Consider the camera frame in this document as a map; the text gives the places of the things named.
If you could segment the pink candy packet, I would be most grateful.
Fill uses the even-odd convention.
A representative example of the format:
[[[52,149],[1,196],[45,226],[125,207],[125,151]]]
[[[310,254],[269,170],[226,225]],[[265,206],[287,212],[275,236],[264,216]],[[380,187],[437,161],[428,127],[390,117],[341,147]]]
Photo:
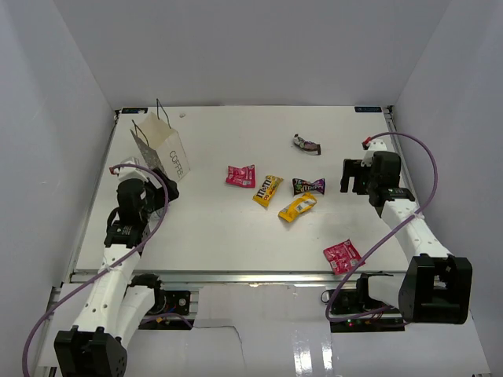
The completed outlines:
[[[246,189],[254,188],[256,185],[255,166],[249,165],[241,168],[228,166],[226,184]]]

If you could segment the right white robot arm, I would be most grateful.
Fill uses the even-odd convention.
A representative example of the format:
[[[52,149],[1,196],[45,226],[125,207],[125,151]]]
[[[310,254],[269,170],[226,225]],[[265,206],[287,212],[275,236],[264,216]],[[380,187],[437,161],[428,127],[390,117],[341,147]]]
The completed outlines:
[[[367,195],[380,219],[393,230],[409,263],[403,275],[363,273],[355,305],[373,313],[382,304],[409,323],[463,324],[468,318],[472,264],[452,255],[418,214],[412,192],[400,187],[402,161],[395,152],[345,159],[341,192]]]

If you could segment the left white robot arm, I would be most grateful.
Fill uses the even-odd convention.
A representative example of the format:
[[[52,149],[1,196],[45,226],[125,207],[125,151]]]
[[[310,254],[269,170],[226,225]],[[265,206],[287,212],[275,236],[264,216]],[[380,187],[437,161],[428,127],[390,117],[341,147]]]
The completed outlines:
[[[159,168],[121,163],[110,171],[119,179],[117,206],[106,222],[101,267],[71,329],[54,339],[63,376],[123,376],[132,335],[146,313],[158,313],[166,304],[166,294],[155,284],[131,279],[154,233],[150,218],[166,214],[179,196],[177,184]]]

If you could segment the dark purple M&M's packet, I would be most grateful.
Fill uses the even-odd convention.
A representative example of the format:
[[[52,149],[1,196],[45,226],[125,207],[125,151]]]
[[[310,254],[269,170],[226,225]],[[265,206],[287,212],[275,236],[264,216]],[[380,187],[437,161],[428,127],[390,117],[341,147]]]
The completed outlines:
[[[325,194],[326,183],[324,178],[317,179],[316,181],[306,181],[301,178],[292,179],[293,195],[300,195],[306,192],[317,192]]]

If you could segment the yellow snack packet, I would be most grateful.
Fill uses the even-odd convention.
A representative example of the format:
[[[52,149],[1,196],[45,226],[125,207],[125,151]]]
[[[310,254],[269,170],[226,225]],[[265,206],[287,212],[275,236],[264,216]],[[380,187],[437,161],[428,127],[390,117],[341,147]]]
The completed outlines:
[[[295,199],[288,206],[279,211],[278,217],[288,223],[295,221],[301,214],[311,210],[316,204],[317,199],[309,192]]]

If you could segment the white coffee paper bag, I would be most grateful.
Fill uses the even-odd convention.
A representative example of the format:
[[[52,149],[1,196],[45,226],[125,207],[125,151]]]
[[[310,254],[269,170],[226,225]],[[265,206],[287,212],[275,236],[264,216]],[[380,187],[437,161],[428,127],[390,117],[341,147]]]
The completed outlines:
[[[160,100],[156,110],[149,112],[143,121],[132,120],[131,135],[151,170],[160,169],[172,181],[180,182],[190,171],[178,131],[172,127],[169,116]]]

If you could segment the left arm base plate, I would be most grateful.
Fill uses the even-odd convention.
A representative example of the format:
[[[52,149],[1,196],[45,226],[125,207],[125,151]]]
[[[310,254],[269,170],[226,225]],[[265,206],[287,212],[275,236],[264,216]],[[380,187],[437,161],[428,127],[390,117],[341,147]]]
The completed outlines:
[[[166,291],[160,289],[154,292],[154,305],[146,313],[146,316],[154,316],[165,313],[188,315],[191,302],[190,291]]]

